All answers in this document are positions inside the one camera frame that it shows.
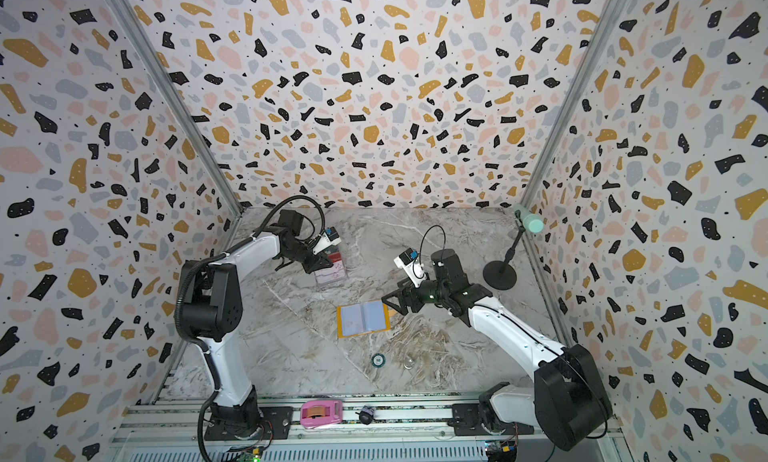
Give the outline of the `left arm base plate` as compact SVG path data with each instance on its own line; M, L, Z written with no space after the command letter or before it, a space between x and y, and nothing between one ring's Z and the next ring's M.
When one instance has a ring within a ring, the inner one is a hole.
M215 419L213 425L205 430L204 440L250 444L286 440L294 421L294 411L291 407L260 407L256 418L254 423Z

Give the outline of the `yellow leather card holder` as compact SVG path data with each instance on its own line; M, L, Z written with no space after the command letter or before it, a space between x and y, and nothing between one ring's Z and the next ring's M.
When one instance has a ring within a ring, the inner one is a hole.
M350 338L391 329L388 307L381 301L346 306L336 310L337 335Z

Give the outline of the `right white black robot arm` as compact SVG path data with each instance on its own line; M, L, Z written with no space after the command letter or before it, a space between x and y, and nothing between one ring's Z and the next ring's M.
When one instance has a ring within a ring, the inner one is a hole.
M401 315L426 305L447 310L493 341L533 382L530 388L500 382L476 403L453 406L450 424L456 434L504 435L528 426L540 429L556 448L569 451L594 431L607 429L611 403L586 348L567 347L513 315L488 288L470 283L452 249L433 254L432 274L413 249L403 251L394 263L406 276L383 296L385 305Z

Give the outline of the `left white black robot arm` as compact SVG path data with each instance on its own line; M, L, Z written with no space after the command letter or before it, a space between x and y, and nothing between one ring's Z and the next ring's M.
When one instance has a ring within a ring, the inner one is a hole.
M278 220L265 219L250 236L227 250L184 263L174 313L176 331L196 346L213 385L203 406L215 429L245 439L264 428L257 392L242 366L236 331L243 316L240 279L263 264L279 259L280 268L293 262L305 273L333 266L326 250L340 242L333 227L322 225L301 238L305 216L283 209Z

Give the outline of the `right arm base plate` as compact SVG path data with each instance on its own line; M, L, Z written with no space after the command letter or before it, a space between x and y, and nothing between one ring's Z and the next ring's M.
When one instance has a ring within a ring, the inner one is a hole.
M447 422L456 436L504 436L532 435L532 426L521 423L502 422L492 414L489 403L457 403L451 406L451 417Z

